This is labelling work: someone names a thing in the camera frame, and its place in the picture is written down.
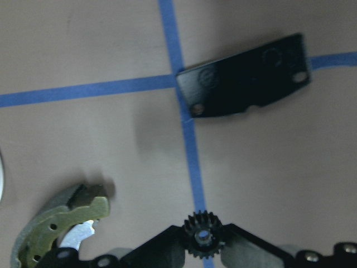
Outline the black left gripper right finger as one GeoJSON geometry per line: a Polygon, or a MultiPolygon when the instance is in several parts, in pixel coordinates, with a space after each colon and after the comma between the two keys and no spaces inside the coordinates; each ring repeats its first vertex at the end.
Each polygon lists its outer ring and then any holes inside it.
{"type": "Polygon", "coordinates": [[[356,267],[355,242],[336,243],[331,255],[313,250],[291,254],[232,223],[223,227],[223,237],[225,267],[356,267]]]}

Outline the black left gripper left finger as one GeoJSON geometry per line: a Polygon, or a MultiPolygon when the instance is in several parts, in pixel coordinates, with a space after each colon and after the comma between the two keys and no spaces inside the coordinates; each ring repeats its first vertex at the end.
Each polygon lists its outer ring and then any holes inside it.
{"type": "Polygon", "coordinates": [[[169,226],[160,234],[122,257],[114,254],[100,255],[92,260],[81,260],[79,251],[56,248],[45,254],[39,267],[184,267],[185,247],[182,243],[183,228],[169,226]]]}

